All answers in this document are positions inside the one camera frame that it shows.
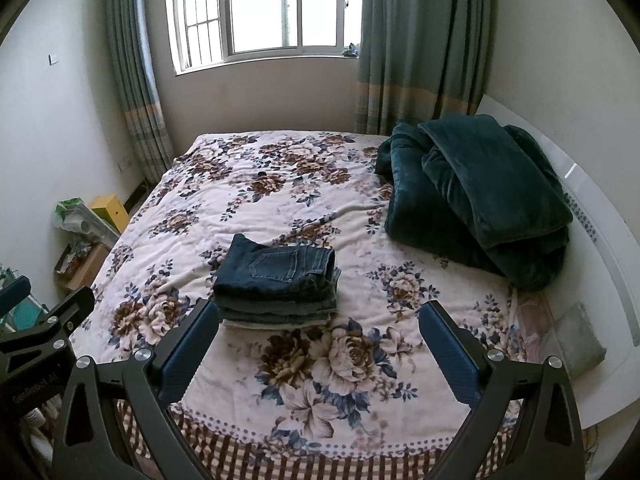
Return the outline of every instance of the curtain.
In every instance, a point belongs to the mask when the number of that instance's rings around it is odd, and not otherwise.
[[[356,132],[474,113],[489,24],[490,0],[363,0]]]
[[[174,148],[164,126],[146,34],[145,0],[107,0],[111,58],[136,155],[150,184],[171,167]]]

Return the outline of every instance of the yellow box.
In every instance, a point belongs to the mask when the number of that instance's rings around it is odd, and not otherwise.
[[[89,207],[93,209],[100,218],[115,227],[121,234],[129,223],[129,215],[127,215],[127,212],[115,194],[97,196],[94,198],[94,201],[89,204]]]

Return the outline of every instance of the window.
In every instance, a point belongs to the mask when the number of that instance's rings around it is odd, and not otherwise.
[[[260,57],[340,55],[362,0],[167,0],[177,73]]]

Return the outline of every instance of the stack of folded jeans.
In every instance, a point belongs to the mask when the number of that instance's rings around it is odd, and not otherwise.
[[[213,287],[220,316],[248,328],[325,324],[336,311],[333,249],[270,248],[237,234]]]

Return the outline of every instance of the floral bedspread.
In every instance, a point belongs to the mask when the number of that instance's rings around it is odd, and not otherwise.
[[[420,338],[437,298],[487,348],[519,357],[503,278],[390,240],[392,192],[374,173],[382,137],[327,132],[200,136],[111,251],[77,355],[127,358],[208,297],[235,233],[263,244],[331,246],[342,269],[329,326],[218,335],[176,423],[217,478],[421,478],[468,408]],[[148,450],[133,431],[137,452]],[[481,473],[495,466],[503,435]]]

